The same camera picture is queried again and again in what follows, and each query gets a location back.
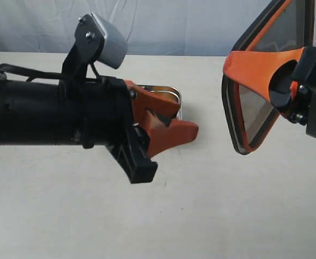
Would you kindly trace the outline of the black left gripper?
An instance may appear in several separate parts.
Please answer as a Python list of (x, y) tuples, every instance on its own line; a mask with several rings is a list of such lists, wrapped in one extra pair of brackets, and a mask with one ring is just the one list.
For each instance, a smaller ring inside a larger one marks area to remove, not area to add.
[[(152, 182), (158, 165), (150, 158), (188, 144), (198, 135), (197, 124), (173, 119), (180, 109), (177, 102), (150, 93), (130, 80), (104, 77), (83, 85), (61, 81), (58, 87), (56, 144), (81, 145), (85, 149), (105, 146), (131, 183)], [(133, 99), (130, 91), (135, 93)], [(135, 122), (143, 122), (148, 147), (146, 141), (141, 141)]]

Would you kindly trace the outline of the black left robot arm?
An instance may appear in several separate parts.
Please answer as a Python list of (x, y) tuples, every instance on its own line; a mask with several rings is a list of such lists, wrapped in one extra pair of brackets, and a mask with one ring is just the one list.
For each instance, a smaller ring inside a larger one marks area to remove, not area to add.
[(105, 146), (131, 183), (148, 183), (152, 158), (192, 142), (180, 105), (115, 77), (57, 85), (0, 79), (0, 146)]

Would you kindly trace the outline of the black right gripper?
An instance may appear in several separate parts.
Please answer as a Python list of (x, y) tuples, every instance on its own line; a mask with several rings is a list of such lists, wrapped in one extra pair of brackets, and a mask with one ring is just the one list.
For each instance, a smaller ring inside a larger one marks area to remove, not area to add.
[(223, 66), (223, 105), (255, 105), (246, 88), (316, 138), (316, 47), (281, 52), (231, 51)]

